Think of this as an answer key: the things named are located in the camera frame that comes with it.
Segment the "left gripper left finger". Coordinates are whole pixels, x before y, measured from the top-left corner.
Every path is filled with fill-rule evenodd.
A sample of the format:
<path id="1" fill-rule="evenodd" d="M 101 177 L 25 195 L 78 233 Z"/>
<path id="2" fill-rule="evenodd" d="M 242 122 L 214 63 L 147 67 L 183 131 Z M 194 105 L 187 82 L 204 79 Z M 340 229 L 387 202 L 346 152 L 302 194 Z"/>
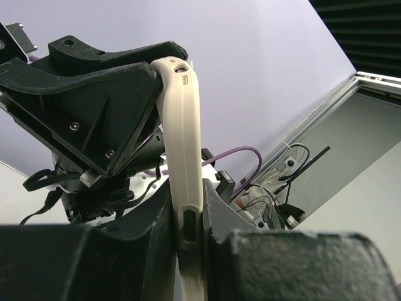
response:
<path id="1" fill-rule="evenodd" d="M 2 300 L 172 300 L 170 187 L 101 227 L 1 227 Z"/>

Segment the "phone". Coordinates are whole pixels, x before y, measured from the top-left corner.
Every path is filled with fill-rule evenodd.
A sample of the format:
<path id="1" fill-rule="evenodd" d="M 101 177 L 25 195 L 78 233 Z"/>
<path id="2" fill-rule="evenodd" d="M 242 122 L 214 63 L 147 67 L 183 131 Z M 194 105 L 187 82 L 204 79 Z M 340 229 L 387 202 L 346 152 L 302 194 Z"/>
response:
<path id="1" fill-rule="evenodd" d="M 163 84 L 157 110 L 169 171 L 182 299 L 204 300 L 199 82 L 194 69 L 178 57 L 161 58 L 151 66 Z"/>

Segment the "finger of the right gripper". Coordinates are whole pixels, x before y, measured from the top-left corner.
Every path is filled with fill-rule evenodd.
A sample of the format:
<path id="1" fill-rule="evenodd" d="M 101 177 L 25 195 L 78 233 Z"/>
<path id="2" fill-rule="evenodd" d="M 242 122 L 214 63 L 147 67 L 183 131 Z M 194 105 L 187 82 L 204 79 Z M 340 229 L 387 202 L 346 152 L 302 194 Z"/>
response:
<path id="1" fill-rule="evenodd" d="M 53 75 L 84 75 L 132 63 L 151 63 L 173 56 L 188 59 L 188 53 L 174 41 L 164 41 L 132 50 L 106 52 L 94 48 L 75 36 L 64 36 L 48 44 L 49 55 L 31 65 Z"/>

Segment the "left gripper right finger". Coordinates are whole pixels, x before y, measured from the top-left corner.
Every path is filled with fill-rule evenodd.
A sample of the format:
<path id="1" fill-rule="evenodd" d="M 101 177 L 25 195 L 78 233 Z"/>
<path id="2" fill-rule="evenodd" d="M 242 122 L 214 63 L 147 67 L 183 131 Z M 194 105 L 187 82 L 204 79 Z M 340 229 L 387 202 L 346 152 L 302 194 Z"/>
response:
<path id="1" fill-rule="evenodd" d="M 399 300 L 376 245 L 359 233 L 258 230 L 204 180 L 209 300 Z"/>

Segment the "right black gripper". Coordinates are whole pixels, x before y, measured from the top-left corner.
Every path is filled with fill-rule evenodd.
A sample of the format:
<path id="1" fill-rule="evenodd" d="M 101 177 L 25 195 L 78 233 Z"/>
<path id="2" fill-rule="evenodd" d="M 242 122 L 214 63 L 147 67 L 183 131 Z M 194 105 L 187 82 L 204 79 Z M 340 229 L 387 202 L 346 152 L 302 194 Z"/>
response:
<path id="1" fill-rule="evenodd" d="M 17 124 L 78 171 L 89 169 L 80 174 L 62 169 L 58 162 L 54 170 L 43 169 L 27 178 L 23 187 L 28 192 L 50 186 L 53 190 L 22 225 L 58 201 L 72 224 L 118 219 L 139 205 L 161 179 L 162 130 L 156 128 L 134 152 L 142 131 L 152 130 L 147 121 L 160 93 L 159 74 L 148 63 L 64 77 L 23 61 L 8 61 L 1 65 L 1 91 Z M 150 169 L 155 169 L 153 180 L 136 195 L 131 178 Z"/>

